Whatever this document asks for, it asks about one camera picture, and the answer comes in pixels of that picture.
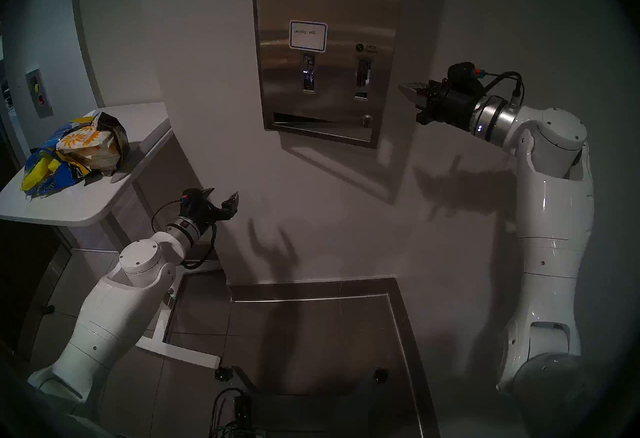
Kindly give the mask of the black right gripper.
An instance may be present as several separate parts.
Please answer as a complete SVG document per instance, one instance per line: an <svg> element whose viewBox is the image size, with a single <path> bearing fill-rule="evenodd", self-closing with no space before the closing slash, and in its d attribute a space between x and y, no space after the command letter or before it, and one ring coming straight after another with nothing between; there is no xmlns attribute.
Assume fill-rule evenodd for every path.
<svg viewBox="0 0 640 438"><path fill-rule="evenodd" d="M410 103L417 105L416 123L423 126L444 123L465 132L470 131L473 113L481 98L481 82L475 78L400 83L398 89Z"/></svg>

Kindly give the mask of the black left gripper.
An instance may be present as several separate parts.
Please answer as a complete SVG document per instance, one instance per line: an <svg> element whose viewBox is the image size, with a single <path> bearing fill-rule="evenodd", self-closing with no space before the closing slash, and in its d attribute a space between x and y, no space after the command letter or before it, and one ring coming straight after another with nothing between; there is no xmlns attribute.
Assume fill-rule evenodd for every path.
<svg viewBox="0 0 640 438"><path fill-rule="evenodd" d="M224 200L221 207L216 207L207 199L214 190L214 187L205 188L200 190L200 197L182 198L182 218L190 219L200 233L206 232L218 221L229 221L238 212L238 191Z"/></svg>

